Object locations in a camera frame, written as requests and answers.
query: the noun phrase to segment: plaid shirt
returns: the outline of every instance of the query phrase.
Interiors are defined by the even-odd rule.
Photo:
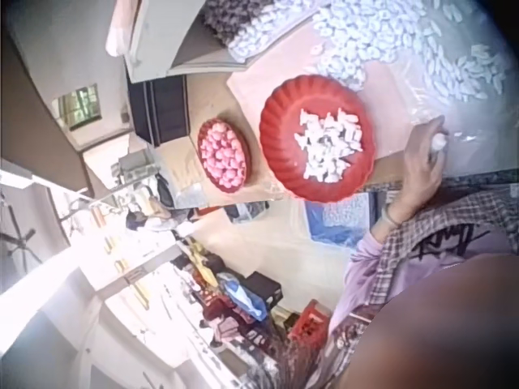
[[[518,209],[517,199],[510,197],[507,188],[470,194],[453,203],[424,211],[405,222],[393,231],[384,243],[368,304],[377,306],[388,302],[398,265],[409,258],[419,242],[441,229],[459,224],[498,228],[507,234],[513,253],[518,254]],[[366,328],[367,324],[360,321],[338,327],[338,331],[328,339],[320,355],[319,367],[309,380],[307,388],[320,389],[332,385],[334,378],[339,377],[350,363],[355,347]]]

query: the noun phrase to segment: tiled floor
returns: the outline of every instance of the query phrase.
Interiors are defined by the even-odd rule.
[[[312,298],[329,309],[335,307],[349,250],[309,238],[301,200],[271,202],[262,216],[245,224],[231,224],[218,210],[196,223],[195,229],[193,236],[233,270],[244,276],[257,270],[278,281],[283,308],[301,312]]]

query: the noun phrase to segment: red plastic crate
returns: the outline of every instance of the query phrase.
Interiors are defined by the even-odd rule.
[[[312,348],[321,348],[328,338],[330,315],[317,300],[310,301],[295,323],[289,338]]]

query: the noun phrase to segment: red basket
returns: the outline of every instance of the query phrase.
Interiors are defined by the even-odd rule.
[[[326,117],[341,108],[358,116],[362,127],[362,149],[345,159],[351,166],[333,184],[303,178],[307,152],[301,150],[294,134],[302,134],[301,109]],[[259,141],[268,166],[283,186],[298,197],[331,203],[353,195],[367,181],[375,161],[371,121],[357,94],[337,81],[320,75],[300,75],[285,81],[265,102],[259,124]]]
[[[317,300],[310,301],[301,317],[289,333],[289,339],[318,349],[324,346],[328,338],[330,318],[318,310]]]
[[[198,149],[198,156],[200,158],[200,161],[202,161],[202,158],[200,157],[200,155],[201,155],[200,144],[202,143],[202,140],[204,140],[205,137],[207,136],[209,129],[212,126],[214,126],[216,123],[221,123],[227,128],[227,130],[233,131],[236,134],[236,139],[238,139],[240,144],[242,145],[243,154],[245,155],[245,174],[244,174],[245,179],[243,180],[243,183],[241,186],[226,188],[226,187],[220,185],[218,183],[218,181],[211,174],[209,174],[209,172],[206,170],[206,168],[204,168],[204,172],[216,188],[218,188],[219,190],[221,190],[222,192],[225,192],[225,193],[234,193],[237,190],[239,190],[240,188],[242,188],[247,183],[247,180],[251,177],[251,165],[252,165],[251,152],[249,150],[249,145],[247,144],[247,141],[245,140],[245,138],[239,131],[236,131],[229,123],[226,123],[223,120],[218,119],[218,118],[213,118],[213,119],[207,120],[200,127],[200,131],[198,133],[197,149]]]

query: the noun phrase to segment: red scalloped bowl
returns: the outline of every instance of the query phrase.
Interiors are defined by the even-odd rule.
[[[240,188],[243,188],[243,186],[245,186],[245,184],[247,183],[247,180],[251,177],[251,161],[252,161],[251,152],[249,150],[249,145],[247,144],[247,141],[245,140],[245,138],[239,131],[235,130],[229,123],[226,123],[223,120],[218,119],[218,118],[213,118],[213,119],[207,120],[200,127],[200,131],[198,133],[197,148],[198,148],[198,156],[200,158],[200,162],[202,162],[202,158],[200,157],[202,154],[200,151],[200,144],[202,143],[202,140],[206,138],[209,129],[216,123],[221,123],[225,127],[227,127],[228,130],[233,131],[236,134],[236,139],[240,141],[240,144],[242,145],[243,154],[245,155],[245,174],[244,174],[245,179],[243,180],[242,185],[240,185],[240,186],[226,188],[226,187],[220,185],[220,183],[206,170],[206,168],[204,168],[204,172],[216,188],[218,188],[219,190],[221,190],[222,192],[225,192],[225,193],[234,193],[234,192],[238,191]]]
[[[351,166],[336,183],[303,178],[307,152],[301,150],[294,134],[302,134],[301,109],[322,118],[334,117],[341,108],[358,116],[362,127],[363,152],[346,157]],[[320,75],[300,75],[285,81],[265,102],[259,124],[259,141],[268,166],[283,186],[296,196],[319,203],[337,202],[353,195],[366,183],[375,161],[371,121],[357,94],[337,81]]]

